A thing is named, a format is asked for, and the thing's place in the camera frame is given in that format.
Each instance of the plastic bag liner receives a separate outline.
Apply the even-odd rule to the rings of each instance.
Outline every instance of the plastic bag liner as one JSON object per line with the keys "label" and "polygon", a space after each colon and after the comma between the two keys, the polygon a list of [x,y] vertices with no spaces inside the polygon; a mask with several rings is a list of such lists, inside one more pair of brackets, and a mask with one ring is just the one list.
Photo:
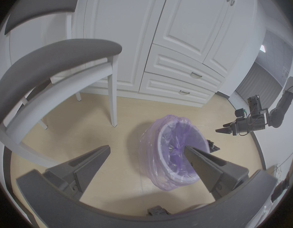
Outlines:
{"label": "plastic bag liner", "polygon": [[167,115],[157,119],[141,136],[141,171],[164,191],[199,180],[183,154],[186,145],[209,153],[209,144],[189,119]]}

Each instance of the cable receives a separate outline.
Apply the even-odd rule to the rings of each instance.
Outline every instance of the cable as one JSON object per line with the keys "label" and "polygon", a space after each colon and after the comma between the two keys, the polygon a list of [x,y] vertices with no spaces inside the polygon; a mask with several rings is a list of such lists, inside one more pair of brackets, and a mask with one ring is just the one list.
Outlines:
{"label": "cable", "polygon": [[[293,86],[291,86],[289,89],[291,89]],[[286,91],[289,91],[289,89],[287,89]]]}
{"label": "cable", "polygon": [[289,155],[289,157],[288,157],[283,163],[285,163],[285,162],[291,157],[292,154],[293,154],[293,152]]}

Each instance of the floor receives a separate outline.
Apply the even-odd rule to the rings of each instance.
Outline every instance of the floor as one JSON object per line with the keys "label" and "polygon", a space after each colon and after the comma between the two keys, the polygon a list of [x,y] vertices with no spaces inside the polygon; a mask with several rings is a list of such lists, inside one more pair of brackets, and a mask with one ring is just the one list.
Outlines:
{"label": "floor", "polygon": [[[184,116],[197,126],[206,139],[220,147],[215,156],[247,167],[252,175],[261,169],[260,158],[250,135],[232,136],[216,133],[215,129],[235,119],[230,102],[218,95],[202,108],[117,98],[118,125],[110,124],[108,97],[81,94],[53,109],[43,121],[27,134],[23,142],[35,150],[64,162],[103,145],[109,145],[111,154],[95,175],[81,202],[102,210],[145,216],[147,209],[160,205],[171,213],[190,206],[214,201],[202,181],[164,192],[140,174],[138,141],[142,133],[156,120],[167,114]],[[11,178],[15,195],[31,210],[21,195],[15,180],[31,169],[41,173],[45,168],[12,154]],[[40,227],[42,222],[36,217]]]}

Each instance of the cabinet panel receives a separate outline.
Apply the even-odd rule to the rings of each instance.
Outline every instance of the cabinet panel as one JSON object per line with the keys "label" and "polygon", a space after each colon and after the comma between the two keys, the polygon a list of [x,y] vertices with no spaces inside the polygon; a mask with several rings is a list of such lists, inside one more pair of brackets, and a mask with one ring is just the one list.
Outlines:
{"label": "cabinet panel", "polygon": [[203,62],[229,3],[227,0],[167,0],[153,43]]}
{"label": "cabinet panel", "polygon": [[245,49],[257,12],[257,0],[235,0],[209,51],[205,65],[226,76]]}
{"label": "cabinet panel", "polygon": [[[165,0],[88,0],[84,37],[122,46],[117,88],[138,91],[148,52]],[[93,84],[107,87],[107,80]]]}
{"label": "cabinet panel", "polygon": [[214,95],[214,92],[199,86],[147,72],[143,74],[139,92],[202,104]]}
{"label": "cabinet panel", "polygon": [[182,80],[214,92],[219,90],[224,81],[224,77],[202,63],[154,44],[145,71]]}

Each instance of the gray chair backrest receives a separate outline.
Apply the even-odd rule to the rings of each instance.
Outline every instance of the gray chair backrest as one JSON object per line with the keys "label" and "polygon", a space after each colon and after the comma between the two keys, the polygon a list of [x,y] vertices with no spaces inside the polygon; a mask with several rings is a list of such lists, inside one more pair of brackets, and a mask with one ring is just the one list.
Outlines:
{"label": "gray chair backrest", "polygon": [[58,12],[75,12],[78,0],[19,0],[12,8],[5,34],[18,25],[43,15]]}
{"label": "gray chair backrest", "polygon": [[29,90],[51,76],[121,51],[119,44],[108,40],[72,39],[47,45],[20,58],[0,80],[0,124]]}

